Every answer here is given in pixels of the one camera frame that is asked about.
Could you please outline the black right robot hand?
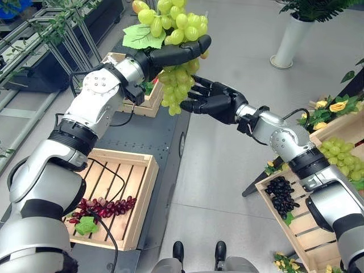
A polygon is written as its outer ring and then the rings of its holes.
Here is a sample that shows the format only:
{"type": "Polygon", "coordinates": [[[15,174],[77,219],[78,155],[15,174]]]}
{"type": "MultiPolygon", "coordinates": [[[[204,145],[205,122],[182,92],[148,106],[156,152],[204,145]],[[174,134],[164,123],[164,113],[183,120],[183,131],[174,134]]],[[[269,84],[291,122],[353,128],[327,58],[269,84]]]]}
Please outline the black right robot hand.
{"type": "Polygon", "coordinates": [[[237,90],[208,79],[193,76],[195,85],[188,92],[188,99],[180,103],[180,108],[195,114],[207,114],[226,124],[236,124],[235,114],[239,107],[248,101],[237,90]]]}

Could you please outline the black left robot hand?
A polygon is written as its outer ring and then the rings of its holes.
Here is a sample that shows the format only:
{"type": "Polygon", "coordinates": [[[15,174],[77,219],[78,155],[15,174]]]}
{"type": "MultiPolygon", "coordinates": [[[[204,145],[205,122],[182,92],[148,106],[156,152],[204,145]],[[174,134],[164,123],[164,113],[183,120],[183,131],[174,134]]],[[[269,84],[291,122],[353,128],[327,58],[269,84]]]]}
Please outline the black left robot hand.
{"type": "Polygon", "coordinates": [[[161,49],[139,49],[133,58],[142,69],[144,80],[153,80],[164,67],[182,65],[203,54],[211,45],[212,38],[203,35],[196,41],[180,45],[163,45],[161,49]]]}

